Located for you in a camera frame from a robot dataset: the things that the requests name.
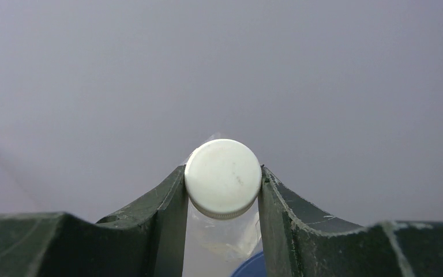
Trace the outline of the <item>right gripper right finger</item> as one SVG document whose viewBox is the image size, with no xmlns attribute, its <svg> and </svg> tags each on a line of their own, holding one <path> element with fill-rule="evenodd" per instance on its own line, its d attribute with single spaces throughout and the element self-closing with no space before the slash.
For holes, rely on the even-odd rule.
<svg viewBox="0 0 443 277">
<path fill-rule="evenodd" d="M 301 198 L 266 167 L 258 209 L 268 276 L 443 276 L 443 222 L 360 226 Z"/>
</svg>

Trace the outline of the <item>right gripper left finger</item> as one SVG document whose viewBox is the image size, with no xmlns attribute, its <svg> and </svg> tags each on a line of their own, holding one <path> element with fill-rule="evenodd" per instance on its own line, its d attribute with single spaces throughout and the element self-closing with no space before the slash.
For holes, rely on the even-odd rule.
<svg viewBox="0 0 443 277">
<path fill-rule="evenodd" d="M 0 214 L 0 276 L 181 276 L 184 170 L 96 223 L 66 212 Z"/>
</svg>

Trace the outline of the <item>large clear bottle white cap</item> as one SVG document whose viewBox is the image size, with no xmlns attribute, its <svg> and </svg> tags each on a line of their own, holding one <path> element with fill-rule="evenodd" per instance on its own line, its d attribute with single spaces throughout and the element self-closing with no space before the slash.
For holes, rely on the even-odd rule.
<svg viewBox="0 0 443 277">
<path fill-rule="evenodd" d="M 231 276 L 262 251 L 254 152 L 216 132 L 184 161 L 189 196 L 183 276 Z"/>
</svg>

